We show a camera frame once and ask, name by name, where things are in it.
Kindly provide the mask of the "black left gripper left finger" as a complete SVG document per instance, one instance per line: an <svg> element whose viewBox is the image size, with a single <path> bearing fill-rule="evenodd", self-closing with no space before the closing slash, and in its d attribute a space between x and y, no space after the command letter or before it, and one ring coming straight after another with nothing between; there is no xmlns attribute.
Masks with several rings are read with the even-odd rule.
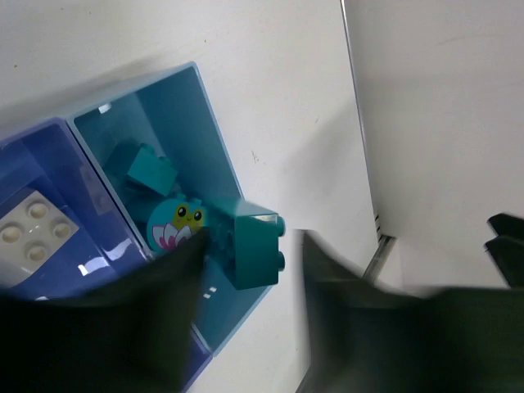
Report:
<svg viewBox="0 0 524 393"><path fill-rule="evenodd" d="M201 230L80 296L2 296L2 391L180 391L208 242Z"/></svg>

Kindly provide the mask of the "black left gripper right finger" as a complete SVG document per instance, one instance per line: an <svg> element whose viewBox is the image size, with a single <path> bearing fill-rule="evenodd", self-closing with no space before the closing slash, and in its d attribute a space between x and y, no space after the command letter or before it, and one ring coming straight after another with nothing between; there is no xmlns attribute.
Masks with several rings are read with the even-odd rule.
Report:
<svg viewBox="0 0 524 393"><path fill-rule="evenodd" d="M312 391L522 391L522 291L385 291L311 231L301 234L300 257Z"/></svg>

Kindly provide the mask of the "beige lego brick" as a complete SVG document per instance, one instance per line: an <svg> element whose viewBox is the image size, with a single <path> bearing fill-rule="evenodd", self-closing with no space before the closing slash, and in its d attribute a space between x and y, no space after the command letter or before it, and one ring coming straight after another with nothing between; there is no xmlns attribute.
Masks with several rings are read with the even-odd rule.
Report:
<svg viewBox="0 0 524 393"><path fill-rule="evenodd" d="M79 226L34 189L15 194L7 205L1 217L1 275L15 285L42 267Z"/></svg>

